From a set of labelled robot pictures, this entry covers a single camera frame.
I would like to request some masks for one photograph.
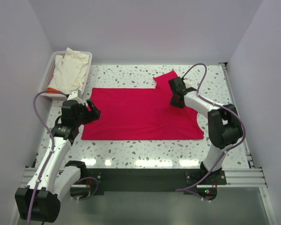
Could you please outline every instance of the folded red fabric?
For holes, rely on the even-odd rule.
[[[84,126],[83,140],[202,139],[197,111],[170,105],[168,81],[174,71],[155,77],[155,89],[93,88],[91,99],[101,118]]]

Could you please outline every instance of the white basket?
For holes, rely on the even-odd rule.
[[[83,82],[83,87],[82,87],[82,90],[81,90],[81,94],[82,94],[84,92],[86,81],[87,81],[88,76],[89,76],[90,64],[92,62],[93,55],[92,55],[92,53],[89,53],[89,52],[81,52],[81,53],[89,55],[89,64],[88,64],[88,68],[86,70],[85,80]],[[54,72],[54,69],[55,69],[55,56],[56,55],[65,56],[65,54],[66,54],[66,51],[54,52],[52,54],[52,56],[50,57],[49,62],[47,64],[46,70],[44,72],[44,76],[42,78],[42,81],[41,81],[41,83],[38,87],[38,92],[41,92],[41,91],[44,91],[44,90],[48,89],[48,85],[49,85],[51,79],[53,78],[53,72]],[[48,96],[49,98],[52,98],[53,100],[66,100],[67,99],[64,95],[61,95],[61,94],[43,93],[41,95],[42,96]]]

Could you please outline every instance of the white cloth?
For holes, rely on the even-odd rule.
[[[55,69],[48,88],[60,90],[65,94],[75,89],[82,90],[88,63],[89,55],[67,48],[64,57],[55,56]]]

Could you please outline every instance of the purple cable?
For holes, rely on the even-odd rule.
[[[216,106],[216,107],[222,108],[222,109],[228,111],[229,113],[231,113],[233,116],[235,116],[235,117],[239,120],[239,122],[240,122],[240,124],[242,125],[242,128],[243,128],[243,138],[241,139],[241,141],[238,142],[237,144],[232,145],[232,146],[230,146],[229,148],[227,148],[226,151],[223,152],[223,153],[220,155],[220,157],[217,159],[217,161],[215,162],[215,164],[214,164],[214,165],[211,167],[211,169],[205,174],[204,177],[202,177],[198,182],[194,183],[193,185],[190,185],[189,187],[176,189],[176,191],[186,191],[186,192],[189,192],[189,193],[191,193],[191,194],[193,194],[193,195],[196,195],[196,196],[199,196],[200,198],[202,198],[202,196],[200,196],[200,195],[198,195],[198,194],[195,194],[194,192],[190,191],[189,189],[191,189],[191,188],[193,188],[194,186],[197,186],[197,185],[199,185],[201,182],[203,182],[203,181],[210,175],[210,173],[213,171],[213,169],[216,167],[216,165],[220,162],[220,160],[225,156],[226,152],[228,152],[228,151],[230,151],[230,150],[236,148],[237,146],[239,146],[241,143],[244,142],[245,137],[246,137],[246,130],[245,130],[245,126],[244,126],[243,121],[241,120],[241,118],[240,118],[235,112],[233,112],[232,110],[228,109],[228,108],[225,107],[225,106],[222,106],[222,105],[219,105],[219,104],[217,104],[217,103],[214,103],[214,102],[212,102],[212,101],[210,101],[210,100],[208,100],[208,99],[202,97],[201,95],[199,95],[199,89],[200,89],[200,87],[201,87],[201,85],[202,85],[202,83],[203,83],[203,81],[204,81],[204,79],[205,79],[205,76],[206,76],[206,74],[207,74],[207,67],[206,67],[205,64],[203,64],[203,63],[197,63],[197,64],[193,65],[193,66],[183,75],[182,78],[184,78],[185,75],[186,75],[192,68],[194,68],[195,66],[198,66],[198,65],[203,65],[204,68],[205,68],[205,72],[204,72],[204,75],[203,75],[203,77],[202,77],[202,79],[201,79],[199,85],[198,85],[197,96],[198,96],[200,99],[202,99],[203,101],[205,101],[205,102],[207,102],[207,103],[209,103],[209,104],[212,104],[212,105],[214,105],[214,106]]]
[[[67,96],[66,94],[60,92],[60,91],[57,91],[57,90],[44,90],[44,91],[41,91],[40,93],[37,93],[34,98],[33,98],[33,109],[34,109],[34,112],[36,113],[39,121],[41,121],[41,123],[43,124],[43,126],[46,128],[46,130],[48,131],[49,135],[50,135],[50,138],[52,140],[52,146],[51,146],[51,149],[54,150],[54,147],[55,147],[55,143],[54,143],[54,137],[53,137],[53,134],[51,132],[51,130],[48,128],[48,126],[46,125],[45,121],[42,119],[42,117],[38,114],[37,112],[37,107],[36,107],[36,99],[39,95],[43,94],[43,93],[47,93],[47,92],[55,92],[55,93],[59,93],[59,94],[62,94],[64,96]],[[49,159],[52,155],[52,151],[49,153],[47,159],[45,160],[45,163],[40,171],[40,173],[38,174],[38,177],[37,179],[40,180],[42,178],[42,174],[46,168],[46,165],[48,164],[49,162]],[[31,196],[31,201],[30,201],[30,204],[29,204],[29,209],[28,209],[28,215],[27,215],[27,225],[30,225],[30,221],[31,221],[31,212],[32,212],[32,206],[33,206],[33,201],[34,201],[34,198],[36,196],[36,193],[37,193],[37,187],[38,187],[38,182],[35,184],[34,186],[34,189],[33,189],[33,192],[32,192],[32,196]]]
[[[94,181],[96,182],[96,188],[95,188],[94,192],[93,192],[91,195],[89,195],[89,196],[87,196],[87,197],[85,197],[85,198],[78,198],[79,201],[87,200],[87,199],[91,198],[91,197],[97,192],[98,187],[99,187],[99,182],[98,182],[98,180],[97,180],[96,178],[94,178],[94,177],[85,177],[85,178],[81,178],[80,180],[76,181],[75,183],[79,183],[79,182],[81,182],[81,181],[83,181],[83,180],[94,180]]]

